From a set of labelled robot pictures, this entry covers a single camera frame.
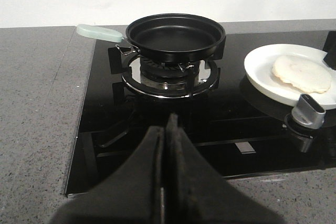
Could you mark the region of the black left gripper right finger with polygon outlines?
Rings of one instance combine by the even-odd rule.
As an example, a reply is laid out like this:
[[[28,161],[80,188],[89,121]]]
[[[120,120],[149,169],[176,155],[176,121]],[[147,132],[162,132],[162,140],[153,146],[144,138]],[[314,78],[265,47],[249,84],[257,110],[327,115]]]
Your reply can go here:
[[[178,126],[176,114],[169,116],[165,135],[169,223],[284,223],[211,167]]]

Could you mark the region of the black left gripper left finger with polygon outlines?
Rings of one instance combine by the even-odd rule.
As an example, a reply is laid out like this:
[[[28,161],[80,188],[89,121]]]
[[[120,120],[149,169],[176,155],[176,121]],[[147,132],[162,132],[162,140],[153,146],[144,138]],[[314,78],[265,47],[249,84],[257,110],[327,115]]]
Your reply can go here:
[[[164,129],[149,127],[125,163],[60,207],[50,223],[161,223],[163,146]]]

